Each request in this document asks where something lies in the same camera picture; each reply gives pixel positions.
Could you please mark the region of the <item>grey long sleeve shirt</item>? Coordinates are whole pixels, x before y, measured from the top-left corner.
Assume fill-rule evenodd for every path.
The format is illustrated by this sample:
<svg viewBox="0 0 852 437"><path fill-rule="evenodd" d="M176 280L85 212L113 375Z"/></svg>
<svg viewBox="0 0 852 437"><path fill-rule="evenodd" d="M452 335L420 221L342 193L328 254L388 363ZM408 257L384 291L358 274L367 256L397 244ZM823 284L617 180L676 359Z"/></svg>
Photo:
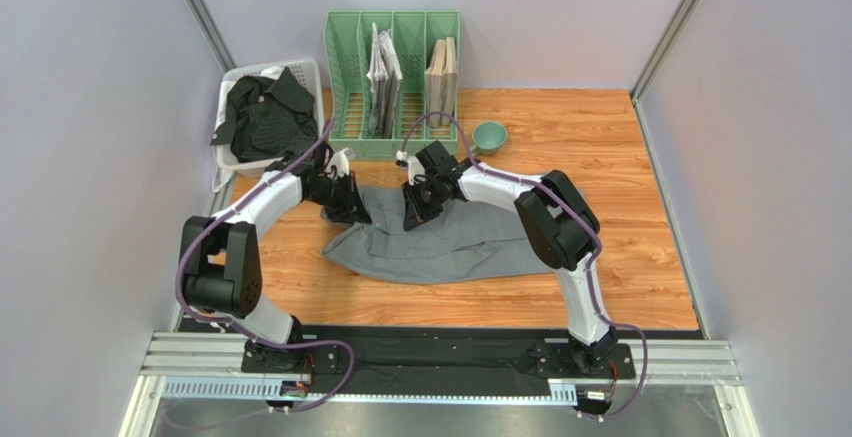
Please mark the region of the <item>grey long sleeve shirt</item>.
<svg viewBox="0 0 852 437"><path fill-rule="evenodd" d="M403 229L399 189L360 189L372 223L346 225L322 249L329 261L386 282L437 285L551 273L535 255L516 214L485 203L451 200L440 215Z"/></svg>

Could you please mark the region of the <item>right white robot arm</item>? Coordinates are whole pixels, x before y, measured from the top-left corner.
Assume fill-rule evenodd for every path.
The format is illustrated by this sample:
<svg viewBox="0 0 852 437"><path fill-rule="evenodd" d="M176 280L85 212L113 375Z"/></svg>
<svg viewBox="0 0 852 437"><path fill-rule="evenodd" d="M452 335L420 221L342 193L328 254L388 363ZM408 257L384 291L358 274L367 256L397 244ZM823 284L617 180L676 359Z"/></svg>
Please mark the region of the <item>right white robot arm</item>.
<svg viewBox="0 0 852 437"><path fill-rule="evenodd" d="M563 172L522 175L476 158L459 161L438 141L414 155L400 150L396 162L408 171L402 187L407 231L436 219L451 200L514 213L536 257L557 277L568 313L573 366L585 374L605 366L617 338L597 275L600 224Z"/></svg>

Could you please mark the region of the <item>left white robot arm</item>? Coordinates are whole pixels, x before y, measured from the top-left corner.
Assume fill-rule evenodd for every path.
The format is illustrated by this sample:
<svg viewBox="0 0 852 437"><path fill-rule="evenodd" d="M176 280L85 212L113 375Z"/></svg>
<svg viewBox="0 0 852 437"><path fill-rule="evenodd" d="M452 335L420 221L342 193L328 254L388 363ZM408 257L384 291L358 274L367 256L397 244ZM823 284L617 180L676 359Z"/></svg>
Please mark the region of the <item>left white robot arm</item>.
<svg viewBox="0 0 852 437"><path fill-rule="evenodd" d="M304 363L299 320L263 293L259 241L289 210L309 201L334 222L371 221L350 168L355 153L315 143L299 157L266 167L260 180L234 204L211 217L189 218L183 227L176 297L196 321L231 328L257 351Z"/></svg>

